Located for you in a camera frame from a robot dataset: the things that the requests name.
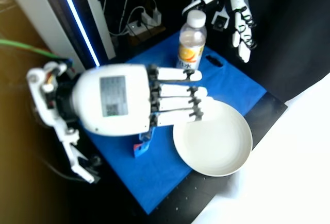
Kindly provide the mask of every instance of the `blue cloth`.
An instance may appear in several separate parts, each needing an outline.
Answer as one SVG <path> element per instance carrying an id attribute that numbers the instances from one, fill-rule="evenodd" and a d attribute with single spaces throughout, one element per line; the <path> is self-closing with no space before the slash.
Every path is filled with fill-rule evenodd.
<path id="1" fill-rule="evenodd" d="M 129 60 L 129 63 L 175 67 L 178 38 L 176 33 L 144 53 Z M 222 67 L 212 65 L 205 56 L 211 54 Z M 199 70 L 203 79 L 195 85 L 205 86 L 208 95 L 223 101 L 245 115 L 266 90 L 217 53 L 205 47 Z M 149 150 L 134 158 L 133 144 L 140 143 L 138 135 L 105 137 L 88 133 L 132 195 L 149 214 L 181 180 L 191 172 L 175 150 L 173 127 L 155 129 Z"/>

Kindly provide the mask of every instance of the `brown wall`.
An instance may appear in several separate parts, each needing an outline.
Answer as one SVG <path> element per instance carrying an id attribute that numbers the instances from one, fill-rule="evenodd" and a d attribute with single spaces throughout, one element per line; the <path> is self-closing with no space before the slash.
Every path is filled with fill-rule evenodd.
<path id="1" fill-rule="evenodd" d="M 18 6 L 0 11 L 0 38 L 45 47 Z M 67 222 L 64 181 L 37 159 L 58 166 L 58 151 L 52 151 L 58 141 L 33 116 L 25 82 L 28 69 L 43 63 L 27 51 L 0 46 L 0 223 Z"/>

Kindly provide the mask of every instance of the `white floor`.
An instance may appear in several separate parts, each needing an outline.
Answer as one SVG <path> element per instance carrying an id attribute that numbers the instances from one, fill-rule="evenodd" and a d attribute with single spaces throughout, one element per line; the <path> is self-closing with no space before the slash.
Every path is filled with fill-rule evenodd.
<path id="1" fill-rule="evenodd" d="M 330 223 L 330 74 L 286 104 L 193 224 Z"/>

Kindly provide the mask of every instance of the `black hole in mat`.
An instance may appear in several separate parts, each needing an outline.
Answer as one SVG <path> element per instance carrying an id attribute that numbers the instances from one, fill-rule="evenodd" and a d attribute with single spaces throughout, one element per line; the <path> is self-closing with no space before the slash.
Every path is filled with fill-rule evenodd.
<path id="1" fill-rule="evenodd" d="M 216 57 L 213 57 L 211 54 L 206 55 L 205 58 L 216 67 L 223 66 L 223 64 Z"/>

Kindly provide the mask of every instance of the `green wire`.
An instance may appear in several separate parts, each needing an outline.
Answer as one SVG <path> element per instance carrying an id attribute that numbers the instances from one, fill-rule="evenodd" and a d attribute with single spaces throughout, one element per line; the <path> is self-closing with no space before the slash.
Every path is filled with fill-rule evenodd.
<path id="1" fill-rule="evenodd" d="M 53 53 L 50 53 L 50 52 L 47 52 L 45 50 L 38 49 L 38 48 L 35 48 L 34 46 L 27 45 L 27 44 L 17 42 L 17 41 L 0 39 L 0 45 L 9 45 L 9 46 L 14 46 L 16 48 L 26 49 L 26 50 L 29 50 L 29 51 L 33 51 L 34 53 L 44 55 L 44 56 L 49 57 L 49 58 L 59 58 L 58 56 L 56 56 Z"/>

